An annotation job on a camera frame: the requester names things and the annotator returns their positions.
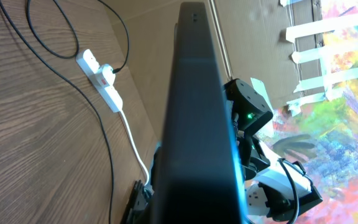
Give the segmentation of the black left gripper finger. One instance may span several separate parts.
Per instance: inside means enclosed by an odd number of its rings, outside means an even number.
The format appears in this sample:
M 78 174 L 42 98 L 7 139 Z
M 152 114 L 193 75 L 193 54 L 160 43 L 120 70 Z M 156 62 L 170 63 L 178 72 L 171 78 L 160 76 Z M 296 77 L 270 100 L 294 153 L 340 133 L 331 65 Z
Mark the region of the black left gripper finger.
M 141 182 L 134 182 L 120 224 L 150 224 L 152 192 Z

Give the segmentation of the Samsung Galaxy smartphone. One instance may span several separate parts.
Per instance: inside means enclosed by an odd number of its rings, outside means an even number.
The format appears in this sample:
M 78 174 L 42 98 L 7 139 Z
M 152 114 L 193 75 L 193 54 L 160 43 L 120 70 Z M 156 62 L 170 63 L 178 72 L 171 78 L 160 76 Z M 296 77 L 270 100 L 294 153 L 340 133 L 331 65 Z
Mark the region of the Samsung Galaxy smartphone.
M 206 7 L 180 6 L 152 223 L 242 223 L 246 202 Z

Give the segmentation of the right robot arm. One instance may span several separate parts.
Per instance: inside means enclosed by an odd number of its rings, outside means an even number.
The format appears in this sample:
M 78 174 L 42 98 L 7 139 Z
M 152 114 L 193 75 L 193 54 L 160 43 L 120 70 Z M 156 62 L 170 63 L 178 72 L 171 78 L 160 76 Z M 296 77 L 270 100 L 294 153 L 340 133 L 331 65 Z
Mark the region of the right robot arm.
M 223 87 L 236 135 L 245 180 L 247 213 L 294 223 L 299 215 L 323 201 L 298 161 L 288 162 L 273 152 L 255 134 L 273 118 L 266 100 L 240 79 Z

